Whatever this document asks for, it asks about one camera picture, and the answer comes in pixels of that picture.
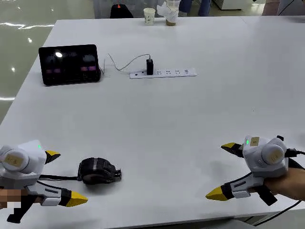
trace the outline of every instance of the label sticker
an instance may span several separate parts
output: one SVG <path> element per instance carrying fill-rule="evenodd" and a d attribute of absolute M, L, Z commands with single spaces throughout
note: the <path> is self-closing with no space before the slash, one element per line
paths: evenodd
<path fill-rule="evenodd" d="M 20 167 L 23 163 L 23 158 L 14 155 L 7 155 L 4 159 L 4 162 L 8 163 L 11 166 Z"/>
<path fill-rule="evenodd" d="M 279 150 L 273 151 L 273 153 L 269 156 L 269 162 L 275 164 L 279 159 L 283 156 L 282 152 Z"/>
<path fill-rule="evenodd" d="M 259 137 L 252 137 L 250 146 L 258 146 Z"/>

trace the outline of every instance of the black bag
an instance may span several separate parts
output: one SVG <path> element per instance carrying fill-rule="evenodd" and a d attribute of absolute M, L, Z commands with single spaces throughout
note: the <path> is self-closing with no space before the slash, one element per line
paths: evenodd
<path fill-rule="evenodd" d="M 115 4 L 111 7 L 110 18 L 133 18 L 133 15 L 126 5 Z"/>

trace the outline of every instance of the power strip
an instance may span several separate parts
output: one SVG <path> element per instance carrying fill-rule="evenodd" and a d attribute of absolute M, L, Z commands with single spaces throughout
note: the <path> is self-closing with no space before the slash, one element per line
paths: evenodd
<path fill-rule="evenodd" d="M 147 75 L 146 71 L 139 71 L 129 74 L 131 79 L 143 79 L 143 78 L 165 78 L 165 77 L 186 77 L 196 76 L 196 70 L 194 68 L 173 68 L 173 69 L 154 69 L 154 75 Z"/>

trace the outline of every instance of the human hand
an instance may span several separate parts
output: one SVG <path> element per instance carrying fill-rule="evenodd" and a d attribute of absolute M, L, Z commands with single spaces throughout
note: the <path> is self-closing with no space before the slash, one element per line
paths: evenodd
<path fill-rule="evenodd" d="M 28 192 L 25 189 L 3 189 L 0 187 L 0 209 L 7 208 L 9 202 L 21 202 L 21 196 L 26 196 L 27 194 Z M 42 198 L 37 197 L 35 203 L 41 203 L 41 201 Z"/>
<path fill-rule="evenodd" d="M 295 200 L 305 200 L 305 170 L 289 168 L 286 175 L 266 178 L 264 184 L 275 194 Z"/>

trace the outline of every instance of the disposable cup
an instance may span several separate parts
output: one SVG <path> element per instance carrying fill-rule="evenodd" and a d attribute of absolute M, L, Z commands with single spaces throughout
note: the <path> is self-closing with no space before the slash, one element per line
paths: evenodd
<path fill-rule="evenodd" d="M 166 20 L 166 25 L 175 26 L 176 25 L 175 21 L 177 21 L 177 18 L 178 18 L 180 0 L 166 0 L 165 4 L 171 10 L 171 20 L 174 21 L 174 22 L 172 22 L 172 21 Z"/>
<path fill-rule="evenodd" d="M 146 25 L 153 25 L 155 12 L 156 12 L 156 10 L 154 8 L 145 8 L 144 9 L 144 17 L 145 17 Z"/>

